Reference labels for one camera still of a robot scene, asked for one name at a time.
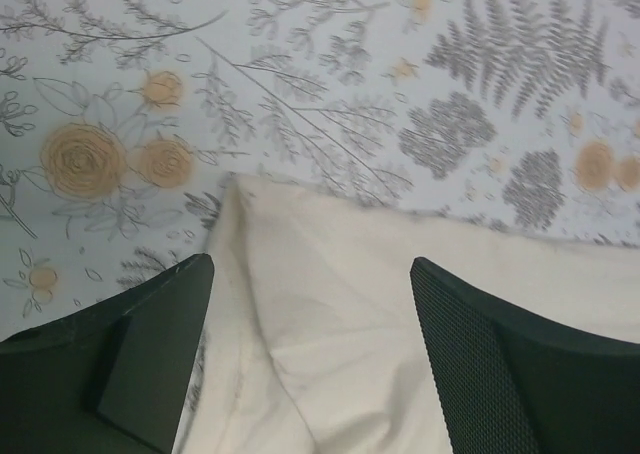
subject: cream fabric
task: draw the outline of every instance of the cream fabric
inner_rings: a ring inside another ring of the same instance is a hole
[[[640,252],[550,244],[239,177],[210,252],[185,452],[450,454],[409,269],[424,256],[543,316],[640,342]]]

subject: folded cloth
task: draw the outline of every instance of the folded cloth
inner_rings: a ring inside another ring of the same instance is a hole
[[[188,454],[450,454],[409,279],[419,256],[542,316],[640,342],[638,251],[239,176],[210,253],[211,347]]]

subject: tablecloth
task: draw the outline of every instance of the tablecloth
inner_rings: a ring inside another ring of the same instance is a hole
[[[640,0],[0,0],[0,339],[203,248],[229,173],[640,242]]]

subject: black object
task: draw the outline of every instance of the black object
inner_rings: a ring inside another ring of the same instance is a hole
[[[0,452],[170,454],[212,282],[195,255],[0,343]]]
[[[411,281],[454,454],[640,453],[640,345],[540,317],[424,258]]]

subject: floral patterned fabric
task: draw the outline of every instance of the floral patterned fabric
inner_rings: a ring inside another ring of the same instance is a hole
[[[199,251],[230,172],[640,243],[640,0],[0,1],[0,338]]]

